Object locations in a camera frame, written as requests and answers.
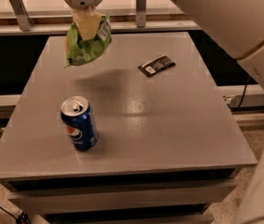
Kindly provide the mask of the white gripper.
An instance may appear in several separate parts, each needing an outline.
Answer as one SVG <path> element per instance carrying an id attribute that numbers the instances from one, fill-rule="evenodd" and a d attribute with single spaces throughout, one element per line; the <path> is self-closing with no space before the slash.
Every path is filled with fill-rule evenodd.
<path id="1" fill-rule="evenodd" d="M 95 7 L 100 5 L 103 0 L 64 1 L 71 8 L 73 22 L 76 24 L 82 38 L 92 40 L 96 36 L 101 21 L 101 14 Z"/>

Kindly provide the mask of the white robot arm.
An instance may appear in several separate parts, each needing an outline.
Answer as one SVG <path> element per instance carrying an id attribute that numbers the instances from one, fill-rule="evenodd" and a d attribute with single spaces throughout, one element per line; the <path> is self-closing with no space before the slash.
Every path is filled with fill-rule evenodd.
<path id="1" fill-rule="evenodd" d="M 264 0 L 171 0 L 264 90 Z M 233 224 L 264 224 L 264 149 Z"/>

